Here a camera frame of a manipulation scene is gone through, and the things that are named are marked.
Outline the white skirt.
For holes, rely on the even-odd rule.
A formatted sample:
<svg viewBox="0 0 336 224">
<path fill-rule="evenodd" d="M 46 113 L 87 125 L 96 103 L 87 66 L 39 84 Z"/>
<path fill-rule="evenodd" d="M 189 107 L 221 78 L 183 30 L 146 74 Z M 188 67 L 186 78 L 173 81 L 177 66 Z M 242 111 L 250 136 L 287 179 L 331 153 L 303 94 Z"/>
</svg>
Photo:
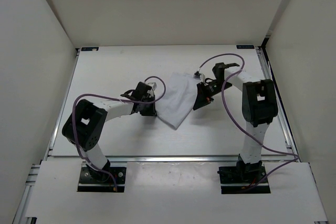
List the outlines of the white skirt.
<svg viewBox="0 0 336 224">
<path fill-rule="evenodd" d="M 172 73 L 166 93 L 156 103 L 157 115 L 176 130 L 192 110 L 197 97 L 199 80 L 188 73 Z"/>
</svg>

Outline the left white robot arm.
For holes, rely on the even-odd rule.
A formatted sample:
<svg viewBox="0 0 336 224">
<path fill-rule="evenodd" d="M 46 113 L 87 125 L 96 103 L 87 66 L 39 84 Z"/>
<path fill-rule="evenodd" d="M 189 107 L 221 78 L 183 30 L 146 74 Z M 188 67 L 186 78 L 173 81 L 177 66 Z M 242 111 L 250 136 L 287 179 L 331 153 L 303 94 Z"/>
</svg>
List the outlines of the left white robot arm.
<svg viewBox="0 0 336 224">
<path fill-rule="evenodd" d="M 139 82 L 114 100 L 92 103 L 86 99 L 76 102 L 75 110 L 62 128 L 62 135 L 73 144 L 86 162 L 90 176 L 99 183 L 114 183 L 110 161 L 102 153 L 98 141 L 106 122 L 125 115 L 139 113 L 156 116 L 155 82 Z"/>
</svg>

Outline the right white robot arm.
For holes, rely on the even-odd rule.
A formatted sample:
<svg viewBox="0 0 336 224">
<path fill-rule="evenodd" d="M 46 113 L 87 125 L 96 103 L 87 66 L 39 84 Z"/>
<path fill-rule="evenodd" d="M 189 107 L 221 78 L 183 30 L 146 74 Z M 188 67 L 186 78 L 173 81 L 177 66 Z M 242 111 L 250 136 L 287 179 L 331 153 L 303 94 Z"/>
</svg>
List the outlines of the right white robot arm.
<svg viewBox="0 0 336 224">
<path fill-rule="evenodd" d="M 242 92 L 241 107 L 246 121 L 243 148 L 236 165 L 220 167 L 218 173 L 224 184 L 255 183 L 265 173 L 261 150 L 266 131 L 278 114 L 274 83 L 241 71 L 236 63 L 217 63 L 212 72 L 214 79 L 206 78 L 197 84 L 193 110 L 209 105 L 214 95 L 230 87 Z"/>
</svg>

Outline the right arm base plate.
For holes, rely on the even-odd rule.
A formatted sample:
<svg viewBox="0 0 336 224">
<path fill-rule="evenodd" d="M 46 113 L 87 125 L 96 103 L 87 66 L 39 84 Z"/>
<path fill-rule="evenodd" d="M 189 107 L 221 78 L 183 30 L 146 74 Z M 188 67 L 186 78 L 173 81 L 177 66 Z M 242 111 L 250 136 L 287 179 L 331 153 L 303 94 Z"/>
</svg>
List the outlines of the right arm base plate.
<svg viewBox="0 0 336 224">
<path fill-rule="evenodd" d="M 266 175 L 264 166 L 259 172 L 252 172 L 244 178 L 241 177 L 236 166 L 221 166 L 217 173 L 222 195 L 271 193 L 267 178 L 259 184 L 259 181 Z"/>
</svg>

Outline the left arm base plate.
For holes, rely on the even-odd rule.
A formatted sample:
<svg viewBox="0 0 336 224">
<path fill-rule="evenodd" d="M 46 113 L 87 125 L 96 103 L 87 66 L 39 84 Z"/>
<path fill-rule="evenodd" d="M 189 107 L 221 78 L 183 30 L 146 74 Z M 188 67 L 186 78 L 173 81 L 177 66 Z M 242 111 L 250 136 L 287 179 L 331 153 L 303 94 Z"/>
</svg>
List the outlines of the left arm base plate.
<svg viewBox="0 0 336 224">
<path fill-rule="evenodd" d="M 82 165 L 77 192 L 123 193 L 127 168 L 122 166 L 110 167 L 109 173 L 114 177 L 114 180 L 106 173 L 101 173 L 87 165 Z"/>
</svg>

